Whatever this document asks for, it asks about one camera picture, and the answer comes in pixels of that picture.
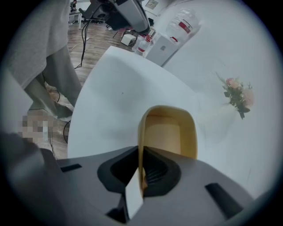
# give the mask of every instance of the flower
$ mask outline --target flower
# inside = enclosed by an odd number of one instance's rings
[[[240,86],[240,83],[237,80],[233,79],[233,78],[227,79],[226,83],[228,85],[230,85],[233,89],[237,89]]]
[[[243,92],[243,97],[244,97],[244,106],[248,109],[251,109],[251,107],[253,106],[254,104],[254,95],[253,95],[253,92],[252,92],[252,89],[244,89]]]

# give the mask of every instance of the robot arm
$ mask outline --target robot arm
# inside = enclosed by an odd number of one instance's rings
[[[86,11],[79,11],[86,19],[105,20],[113,30],[131,26],[141,34],[149,31],[149,21],[139,0],[91,0]]]

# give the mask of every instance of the wooden floor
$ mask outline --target wooden floor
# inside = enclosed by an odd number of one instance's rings
[[[95,67],[98,60],[111,45],[131,51],[131,47],[126,46],[120,42],[122,32],[118,32],[116,35],[115,33],[116,31],[106,31],[106,24],[104,23],[101,24],[91,23],[89,25],[88,34],[87,34],[87,37],[89,37],[89,39],[87,40],[82,67],[76,69],[78,78],[82,85],[84,84],[91,70]],[[80,64],[81,55],[83,51],[81,30],[79,30],[77,23],[73,25],[69,25],[68,48],[70,50],[71,61],[74,67],[76,67],[77,65]],[[49,85],[46,85],[46,87],[51,97],[55,101],[57,101],[59,95],[58,92],[56,91],[56,88],[51,87]],[[65,105],[69,107],[71,110],[73,110],[72,105],[62,94],[58,103]],[[56,126],[54,127],[52,145],[57,159],[67,158],[67,143],[64,141],[64,137],[63,137],[63,128],[65,124],[66,122],[64,121],[56,120]],[[65,132],[66,134],[68,134],[69,126],[66,127]],[[51,145],[49,143],[38,143],[38,146],[51,150]]]

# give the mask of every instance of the table leg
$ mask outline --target table leg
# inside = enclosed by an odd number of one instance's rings
[[[79,29],[80,29],[80,25],[81,25],[81,14],[79,14]]]

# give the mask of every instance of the white tag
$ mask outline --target white tag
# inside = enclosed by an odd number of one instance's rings
[[[136,215],[137,211],[143,205],[143,198],[140,189],[138,168],[134,173],[132,179],[126,186],[126,204],[128,210],[128,216],[130,219]]]

